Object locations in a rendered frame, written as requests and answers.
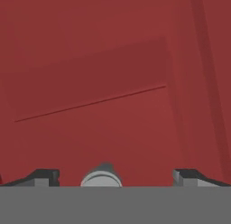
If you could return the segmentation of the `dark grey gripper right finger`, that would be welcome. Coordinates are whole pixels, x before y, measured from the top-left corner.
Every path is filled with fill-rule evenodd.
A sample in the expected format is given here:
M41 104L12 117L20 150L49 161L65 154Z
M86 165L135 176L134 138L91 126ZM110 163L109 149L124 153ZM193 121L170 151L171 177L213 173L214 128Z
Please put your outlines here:
M173 185L180 187L231 187L221 181L210 179L196 169L174 169Z

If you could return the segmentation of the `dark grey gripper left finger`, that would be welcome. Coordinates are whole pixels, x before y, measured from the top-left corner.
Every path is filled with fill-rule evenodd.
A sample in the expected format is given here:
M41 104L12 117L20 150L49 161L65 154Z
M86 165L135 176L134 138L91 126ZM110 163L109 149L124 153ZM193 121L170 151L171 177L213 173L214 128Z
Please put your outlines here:
M36 169L26 177L5 183L2 186L59 187L59 169Z

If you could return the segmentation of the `red drawer front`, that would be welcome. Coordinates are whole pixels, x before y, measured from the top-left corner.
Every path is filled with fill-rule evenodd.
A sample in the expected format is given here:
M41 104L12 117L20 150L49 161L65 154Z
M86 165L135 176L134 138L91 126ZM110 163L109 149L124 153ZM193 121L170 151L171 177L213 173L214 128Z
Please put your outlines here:
M0 0L0 175L108 161L127 185L224 180L203 0Z

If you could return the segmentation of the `red cupboard front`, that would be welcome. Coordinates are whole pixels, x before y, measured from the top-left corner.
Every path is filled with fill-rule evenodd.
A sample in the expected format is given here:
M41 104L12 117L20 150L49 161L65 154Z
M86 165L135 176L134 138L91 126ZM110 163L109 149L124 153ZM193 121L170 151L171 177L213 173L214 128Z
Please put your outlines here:
M203 0L231 171L231 0Z

